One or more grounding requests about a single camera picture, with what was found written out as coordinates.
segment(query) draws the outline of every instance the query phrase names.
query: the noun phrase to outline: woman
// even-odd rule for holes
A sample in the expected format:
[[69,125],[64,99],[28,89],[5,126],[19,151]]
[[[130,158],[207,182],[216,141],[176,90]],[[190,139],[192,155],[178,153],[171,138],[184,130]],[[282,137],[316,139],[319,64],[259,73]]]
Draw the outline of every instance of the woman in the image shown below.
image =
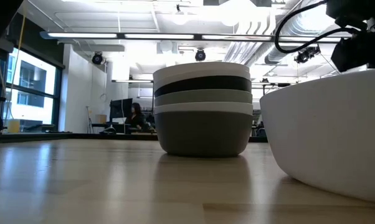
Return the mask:
[[131,109],[132,115],[126,119],[125,123],[130,124],[131,128],[142,129],[145,125],[145,116],[142,114],[139,103],[133,103]]

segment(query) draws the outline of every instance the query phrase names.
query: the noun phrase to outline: camera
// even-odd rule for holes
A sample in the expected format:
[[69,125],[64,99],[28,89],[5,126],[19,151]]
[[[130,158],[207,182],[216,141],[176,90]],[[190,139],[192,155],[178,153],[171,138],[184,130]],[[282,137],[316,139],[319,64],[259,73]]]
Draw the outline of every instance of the camera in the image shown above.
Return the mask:
[[206,53],[204,53],[204,49],[198,49],[195,59],[197,62],[202,62],[206,59]]
[[106,62],[106,59],[102,56],[102,52],[95,52],[95,55],[92,57],[92,63],[95,65],[103,65]]

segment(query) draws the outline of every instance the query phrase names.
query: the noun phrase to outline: computer monitor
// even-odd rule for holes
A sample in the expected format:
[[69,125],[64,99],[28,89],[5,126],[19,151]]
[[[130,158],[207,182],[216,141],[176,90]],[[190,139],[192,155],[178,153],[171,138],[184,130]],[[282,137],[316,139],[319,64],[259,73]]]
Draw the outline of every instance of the computer monitor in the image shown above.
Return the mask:
[[132,114],[131,108],[132,108],[132,98],[111,101],[110,102],[110,119],[130,117]]

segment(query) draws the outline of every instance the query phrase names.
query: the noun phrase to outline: stacked bowl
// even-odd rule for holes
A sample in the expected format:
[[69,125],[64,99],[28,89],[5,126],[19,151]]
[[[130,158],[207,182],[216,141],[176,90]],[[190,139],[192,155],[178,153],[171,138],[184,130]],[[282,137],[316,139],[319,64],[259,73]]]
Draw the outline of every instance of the stacked bowl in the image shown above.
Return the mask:
[[177,156],[237,156],[252,125],[249,68],[235,63],[175,65],[154,72],[161,147]]

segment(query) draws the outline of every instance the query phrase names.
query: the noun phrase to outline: black cable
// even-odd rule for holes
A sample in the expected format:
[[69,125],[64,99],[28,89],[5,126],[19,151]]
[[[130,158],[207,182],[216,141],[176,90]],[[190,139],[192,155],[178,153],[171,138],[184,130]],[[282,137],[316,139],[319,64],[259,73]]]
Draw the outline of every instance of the black cable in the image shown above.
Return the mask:
[[327,3],[328,0],[323,0],[323,1],[320,1],[318,3],[315,3],[315,4],[312,4],[312,5],[309,5],[309,6],[305,6],[301,9],[298,9],[292,13],[290,13],[288,16],[286,16],[286,18],[284,18],[284,20],[280,23],[279,27],[277,28],[277,31],[276,31],[276,34],[275,34],[275,46],[276,46],[276,49],[278,51],[280,51],[281,53],[285,53],[285,54],[290,54],[290,53],[294,53],[294,52],[297,52],[299,50],[302,50],[306,47],[308,47],[309,45],[311,44],[314,44],[315,42],[319,41],[320,39],[323,39],[331,34],[335,34],[335,33],[338,33],[338,32],[349,32],[350,34],[355,34],[355,33],[358,33],[359,31],[354,29],[354,28],[339,28],[339,29],[335,29],[335,30],[331,30],[329,32],[326,32],[322,35],[320,35],[319,37],[316,37],[314,38],[313,40],[297,47],[297,48],[294,48],[294,49],[291,49],[291,50],[286,50],[286,49],[283,49],[281,48],[280,44],[279,44],[279,37],[280,37],[280,33],[282,31],[282,28],[283,26],[286,24],[286,22],[291,19],[293,16],[301,13],[301,12],[305,12],[307,10],[310,10],[310,9],[313,9],[314,7],[318,7],[322,4],[325,4]]

